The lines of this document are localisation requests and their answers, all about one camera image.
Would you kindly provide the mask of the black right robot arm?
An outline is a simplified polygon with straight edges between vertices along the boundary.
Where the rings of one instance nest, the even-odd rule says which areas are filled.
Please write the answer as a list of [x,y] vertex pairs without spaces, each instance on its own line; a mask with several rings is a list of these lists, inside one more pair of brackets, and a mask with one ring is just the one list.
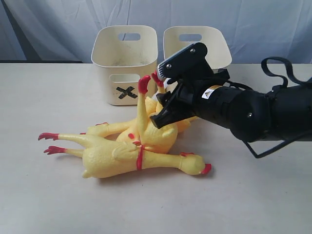
[[160,128],[198,117],[229,129],[243,142],[258,140],[299,140],[312,138],[312,83],[286,82],[260,93],[230,81],[227,70],[183,73],[173,92],[158,94],[162,111],[152,118]]

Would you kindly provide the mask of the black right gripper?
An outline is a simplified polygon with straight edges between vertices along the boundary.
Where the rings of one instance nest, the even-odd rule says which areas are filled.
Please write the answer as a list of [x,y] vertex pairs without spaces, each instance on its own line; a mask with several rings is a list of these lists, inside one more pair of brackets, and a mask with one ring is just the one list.
[[168,84],[176,84],[171,92],[157,94],[161,110],[150,117],[153,125],[160,129],[180,120],[196,116],[195,100],[213,85],[224,85],[230,79],[228,70],[217,72],[207,69],[191,69],[168,79]]

